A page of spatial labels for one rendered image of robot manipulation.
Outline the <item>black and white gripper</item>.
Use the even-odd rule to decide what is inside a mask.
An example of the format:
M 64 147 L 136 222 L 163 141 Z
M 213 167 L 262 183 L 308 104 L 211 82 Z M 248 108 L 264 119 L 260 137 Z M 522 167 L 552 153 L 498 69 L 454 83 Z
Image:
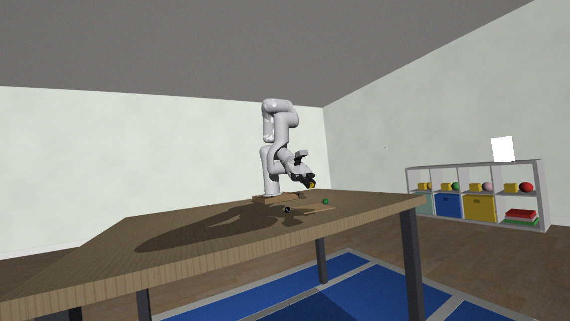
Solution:
M 289 175 L 290 179 L 294 182 L 300 182 L 309 189 L 310 183 L 312 182 L 315 186 L 316 182 L 313 180 L 315 174 L 312 173 L 310 168 L 301 162 L 300 165 L 294 166 L 295 158 L 286 163 L 285 169 L 286 173 Z

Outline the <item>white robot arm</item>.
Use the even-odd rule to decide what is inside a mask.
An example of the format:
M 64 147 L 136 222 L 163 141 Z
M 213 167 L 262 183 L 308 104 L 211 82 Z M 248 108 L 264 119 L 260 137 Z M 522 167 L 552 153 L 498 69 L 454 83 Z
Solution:
M 264 99 L 261 111 L 264 118 L 264 142 L 273 143 L 260 148 L 264 173 L 265 194 L 263 196 L 278 196 L 283 194 L 280 192 L 279 174 L 287 174 L 286 163 L 295 158 L 294 166 L 300 165 L 302 157 L 309 153 L 308 150 L 299 150 L 293 154 L 286 148 L 289 143 L 289 128 L 298 126 L 298 113 L 291 101 Z

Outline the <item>tan flat mat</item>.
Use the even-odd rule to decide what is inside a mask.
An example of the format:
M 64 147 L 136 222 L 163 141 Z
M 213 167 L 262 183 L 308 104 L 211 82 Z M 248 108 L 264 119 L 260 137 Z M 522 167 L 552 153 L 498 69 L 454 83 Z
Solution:
M 335 207 L 331 207 L 328 205 L 317 203 L 317 204 L 293 207 L 292 209 L 294 209 L 294 210 L 296 210 L 302 214 L 308 214 L 308 213 L 314 213 L 314 212 L 319 212 L 319 211 L 335 209 Z

